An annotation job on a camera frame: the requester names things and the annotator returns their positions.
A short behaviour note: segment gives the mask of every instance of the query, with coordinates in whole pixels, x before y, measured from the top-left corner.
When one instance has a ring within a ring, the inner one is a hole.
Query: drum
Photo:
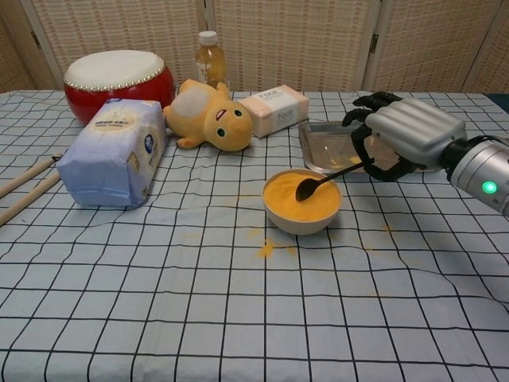
[[[165,62],[152,52],[110,50],[92,53],[69,65],[64,92],[76,118],[85,125],[107,99],[173,102],[175,86]]]

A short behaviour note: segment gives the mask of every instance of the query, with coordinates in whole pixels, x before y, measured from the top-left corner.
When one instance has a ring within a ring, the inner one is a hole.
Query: robotic arm
[[[362,96],[353,103],[343,126],[363,124],[352,132],[352,143],[366,173],[380,181],[395,181],[417,169],[445,169],[455,187],[509,217],[509,145],[501,138],[480,135],[467,139],[465,122],[419,99],[402,99],[386,92]],[[398,156],[390,169],[369,164],[364,139],[375,135]]]

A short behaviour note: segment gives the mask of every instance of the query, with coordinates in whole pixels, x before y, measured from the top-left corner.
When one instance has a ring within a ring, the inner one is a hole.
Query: drumstick
[[[30,167],[19,177],[14,178],[12,181],[8,182],[6,185],[0,188],[0,198],[4,197],[11,191],[15,190],[20,185],[24,185],[27,181],[29,181],[39,173],[42,173],[44,170],[46,170],[60,158],[62,158],[62,154],[57,153],[53,155],[51,158],[48,158],[45,161],[37,163],[36,165]]]
[[[0,215],[0,227],[15,217],[23,209],[31,205],[43,193],[51,189],[60,180],[58,172],[53,173],[41,183],[39,183],[32,191],[27,193],[22,199],[10,206],[2,215]]]

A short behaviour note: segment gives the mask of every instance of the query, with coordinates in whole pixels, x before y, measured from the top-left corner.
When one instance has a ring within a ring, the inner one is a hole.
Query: yellow plush toy
[[[253,122],[249,112],[230,100],[225,84],[218,84],[214,89],[186,80],[163,113],[170,130],[181,137],[177,145],[183,149],[207,141],[224,151],[238,151],[251,142]]]

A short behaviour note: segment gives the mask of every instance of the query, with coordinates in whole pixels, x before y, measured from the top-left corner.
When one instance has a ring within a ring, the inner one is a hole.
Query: black spoon
[[[304,201],[318,188],[319,185],[323,185],[326,181],[330,181],[331,179],[334,179],[335,177],[339,177],[343,174],[349,173],[350,171],[360,169],[361,167],[364,167],[365,165],[370,165],[375,161],[374,158],[371,158],[367,162],[361,162],[357,163],[356,165],[347,167],[346,169],[342,169],[341,171],[338,171],[337,173],[332,173],[328,177],[324,177],[323,179],[320,179],[319,181],[316,179],[312,179],[311,177],[303,180],[301,183],[299,183],[299,186],[297,187],[297,190],[295,191],[295,199],[297,201]]]

